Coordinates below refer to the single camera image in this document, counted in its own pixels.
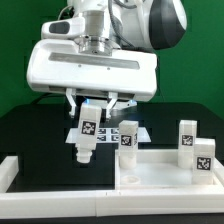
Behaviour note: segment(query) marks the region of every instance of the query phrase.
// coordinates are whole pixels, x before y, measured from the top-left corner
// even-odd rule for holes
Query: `white tray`
[[[1,193],[0,219],[224,212],[224,167],[217,160],[213,185],[191,185],[191,171],[177,167],[177,150],[139,150],[134,171],[115,160],[115,190]],[[140,182],[122,182],[125,176]]]

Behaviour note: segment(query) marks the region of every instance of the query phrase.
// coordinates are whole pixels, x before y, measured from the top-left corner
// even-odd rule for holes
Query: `black cable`
[[[58,16],[58,20],[63,20],[64,17],[69,16],[70,18],[72,18],[74,16],[74,7],[73,6],[66,6],[65,8],[63,8]]]
[[[38,104],[41,100],[46,98],[54,98],[54,97],[64,97],[64,95],[53,95],[52,93],[45,93],[39,96],[37,99],[31,102],[32,105]]]
[[[132,46],[134,47],[127,39],[125,39],[121,34],[120,32],[118,31],[117,29],[117,26],[116,26],[116,22],[115,22],[115,17],[114,17],[114,14],[113,14],[113,9],[112,9],[112,1],[113,0],[108,0],[108,10],[109,10],[109,14],[110,14],[110,20],[111,20],[111,24],[112,24],[112,27],[114,29],[114,32],[116,33],[116,35],[121,39],[123,40],[125,43],[127,43],[129,46]]]
[[[116,2],[117,5],[119,5],[119,6],[123,7],[123,8],[126,8],[126,9],[135,9],[135,8],[137,8],[136,5],[126,5],[126,4],[122,3],[119,0],[114,0],[114,1]]]
[[[159,60],[159,57],[157,57],[156,72],[158,71],[159,68],[160,68],[160,60]],[[163,95],[162,89],[161,89],[160,84],[158,82],[157,82],[157,86],[158,86],[158,90],[159,90],[160,96],[162,97],[162,101],[163,101],[163,103],[165,103],[165,97]]]

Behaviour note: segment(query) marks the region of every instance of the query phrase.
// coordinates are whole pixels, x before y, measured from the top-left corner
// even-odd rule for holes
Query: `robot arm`
[[[72,117],[76,96],[101,99],[81,109],[77,158],[88,163],[101,108],[110,119],[119,100],[147,102],[154,96],[157,57],[143,52],[175,46],[187,20],[180,0],[68,0],[68,5],[75,10],[72,18],[43,25],[27,80],[34,91],[65,94]]]
[[[81,45],[84,43],[78,36],[86,34],[89,37],[108,38],[120,47],[124,38],[127,42],[122,41],[123,45],[165,49],[174,47],[183,37],[187,19],[180,0],[127,2],[68,0],[68,5],[75,9],[73,19],[44,24],[42,38],[75,39]],[[94,11],[104,14],[93,15]]]

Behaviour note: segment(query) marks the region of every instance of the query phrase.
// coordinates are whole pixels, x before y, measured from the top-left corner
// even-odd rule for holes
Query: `white block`
[[[134,169],[137,165],[138,122],[122,121],[119,124],[119,165],[123,169]]]
[[[80,163],[89,163],[91,151],[96,149],[101,112],[99,106],[82,104],[76,138],[77,161]]]
[[[193,164],[193,151],[178,150],[178,166],[183,169],[191,169]]]
[[[213,179],[213,173],[211,173],[210,175],[197,175],[194,173],[192,176],[192,184],[212,185],[214,183]]]
[[[197,135],[197,121],[182,120],[179,125],[179,149],[193,150]]]
[[[195,136],[197,134],[197,121],[181,120],[179,125],[179,133]]]
[[[192,183],[212,184],[215,158],[215,140],[196,138]]]
[[[138,122],[122,121],[119,124],[119,150],[138,149]]]
[[[6,157],[0,165],[0,193],[5,193],[7,191],[18,172],[18,157]]]
[[[179,124],[178,166],[191,169],[197,135],[197,121],[181,120]]]
[[[195,155],[210,155],[215,156],[215,140],[196,138],[194,146]]]

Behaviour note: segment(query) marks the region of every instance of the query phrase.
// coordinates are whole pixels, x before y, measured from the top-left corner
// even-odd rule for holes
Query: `green background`
[[[158,91],[151,102],[197,102],[224,119],[224,1],[182,0],[187,33],[172,49],[158,51]],[[0,116],[40,94],[26,83],[41,26],[56,20],[66,0],[1,0]]]

